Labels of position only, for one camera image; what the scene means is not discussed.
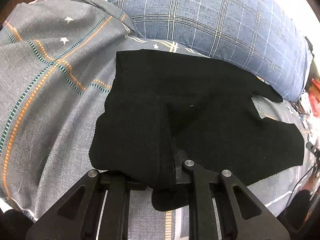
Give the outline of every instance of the gray fabric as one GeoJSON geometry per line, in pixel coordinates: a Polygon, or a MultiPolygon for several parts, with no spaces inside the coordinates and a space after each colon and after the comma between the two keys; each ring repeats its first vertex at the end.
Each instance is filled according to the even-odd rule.
{"type": "MultiPolygon", "coordinates": [[[[201,56],[176,42],[137,38],[130,19],[104,0],[20,4],[4,23],[0,41],[0,188],[34,220],[92,169],[88,152],[115,77],[117,51],[158,48],[201,56]]],[[[261,117],[295,123],[304,132],[287,102],[253,101],[261,117]]],[[[259,181],[250,190],[264,204],[274,201],[268,208],[278,215],[288,195],[277,198],[293,189],[313,163],[311,157],[306,150],[303,166],[259,181]]],[[[169,236],[178,231],[150,200],[151,190],[132,192],[130,239],[170,239],[167,228],[169,236]]],[[[180,218],[170,215],[172,223],[181,220],[181,237],[188,235],[186,208],[180,218]]]]}
{"type": "Polygon", "coordinates": [[[273,0],[108,0],[145,38],[166,39],[231,62],[298,101],[312,55],[273,0]]]}

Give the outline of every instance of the wire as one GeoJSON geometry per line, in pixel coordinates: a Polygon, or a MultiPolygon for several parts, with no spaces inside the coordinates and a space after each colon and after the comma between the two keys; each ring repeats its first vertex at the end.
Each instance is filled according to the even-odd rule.
{"type": "Polygon", "coordinates": [[[297,182],[297,184],[294,186],[294,188],[293,188],[293,190],[292,190],[292,192],[291,192],[291,194],[290,194],[290,197],[289,197],[289,199],[288,199],[288,201],[287,201],[287,204],[285,205],[285,209],[287,209],[287,207],[288,207],[288,204],[289,204],[289,202],[290,202],[290,199],[291,199],[291,197],[292,197],[292,194],[293,194],[296,186],[307,176],[307,174],[316,166],[316,164],[317,164],[317,161],[316,161],[315,164],[313,164],[313,166],[306,172],[306,174],[304,174],[304,175],[301,177],[301,179],[300,179],[300,180],[297,182]]]}

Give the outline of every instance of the folded black clothing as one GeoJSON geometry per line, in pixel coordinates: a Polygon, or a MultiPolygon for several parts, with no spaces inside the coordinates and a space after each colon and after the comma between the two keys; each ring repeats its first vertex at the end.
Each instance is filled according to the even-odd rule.
{"type": "Polygon", "coordinates": [[[231,170],[245,185],[302,165],[294,124],[261,119],[251,97],[281,96],[253,74],[217,59],[121,51],[89,151],[92,166],[152,188],[175,184],[172,138],[205,169],[231,170]]]}

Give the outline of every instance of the green dashed stripe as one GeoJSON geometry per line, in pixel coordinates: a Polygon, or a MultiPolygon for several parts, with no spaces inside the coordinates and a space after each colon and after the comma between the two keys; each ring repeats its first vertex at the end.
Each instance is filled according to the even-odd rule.
{"type": "MultiPolygon", "coordinates": [[[[103,18],[91,29],[91,31],[90,31],[84,38],[82,38],[81,40],[79,40],[79,41],[78,41],[76,44],[74,44],[70,49],[68,49],[66,52],[64,52],[62,55],[60,55],[57,59],[55,59],[55,61],[58,60],[58,59],[60,59],[60,58],[62,58],[64,55],[66,55],[67,53],[69,53],[70,51],[72,51],[75,47],[77,47],[79,44],[81,44],[92,32],[94,32],[94,30],[95,30],[106,18],[107,18],[107,16],[103,17],[103,18]]],[[[9,33],[9,38],[10,38],[10,40],[11,40],[13,43],[15,43],[15,39],[13,38],[13,36],[12,36],[10,33],[9,33]]],[[[9,131],[9,126],[10,126],[10,124],[11,124],[11,122],[12,122],[12,120],[13,120],[13,117],[14,117],[15,113],[17,112],[18,107],[20,106],[22,100],[25,98],[25,96],[27,95],[27,93],[30,91],[30,89],[31,89],[32,86],[36,83],[36,81],[40,78],[40,76],[41,76],[50,66],[52,66],[52,65],[55,64],[55,63],[54,63],[55,61],[53,61],[53,62],[48,62],[48,61],[44,60],[44,59],[40,56],[40,54],[39,54],[38,50],[36,49],[36,47],[34,46],[34,44],[33,44],[31,41],[28,41],[28,43],[29,43],[29,45],[32,47],[32,49],[33,49],[34,53],[36,54],[37,58],[38,58],[41,62],[43,62],[43,63],[45,63],[45,64],[48,64],[48,65],[47,65],[42,71],[40,71],[39,74],[33,79],[33,81],[31,82],[31,84],[27,87],[27,89],[26,89],[26,90],[23,92],[23,94],[20,96],[20,98],[18,99],[16,105],[14,106],[13,110],[11,111],[10,116],[9,116],[9,118],[8,118],[8,120],[7,120],[7,123],[6,123],[5,127],[4,127],[3,134],[2,134],[1,139],[0,139],[0,156],[1,156],[1,153],[2,153],[2,150],[3,150],[4,140],[5,140],[5,138],[6,138],[6,135],[7,135],[8,131],[9,131]]],[[[57,66],[58,66],[58,68],[59,68],[60,70],[62,70],[63,73],[65,73],[65,75],[67,75],[67,71],[64,69],[63,66],[58,65],[58,64],[57,64],[57,66]]],[[[74,88],[80,95],[83,95],[83,93],[73,84],[73,82],[71,82],[71,80],[70,80],[67,76],[65,76],[65,79],[66,79],[66,81],[67,81],[70,85],[73,86],[73,88],[74,88]]],[[[103,89],[102,87],[100,87],[99,85],[90,84],[90,86],[91,86],[91,85],[93,85],[93,86],[95,86],[95,87],[98,87],[98,88],[99,88],[101,91],[103,91],[103,92],[109,92],[108,90],[104,90],[104,89],[103,89]]]]}
{"type": "Polygon", "coordinates": [[[16,40],[14,39],[14,37],[12,36],[11,33],[8,33],[10,40],[12,41],[12,43],[15,43],[16,40]]]}
{"type": "Polygon", "coordinates": [[[91,83],[89,86],[93,86],[93,87],[99,88],[102,92],[105,92],[105,93],[109,93],[110,92],[110,90],[105,90],[101,86],[99,86],[98,84],[91,83]]]}

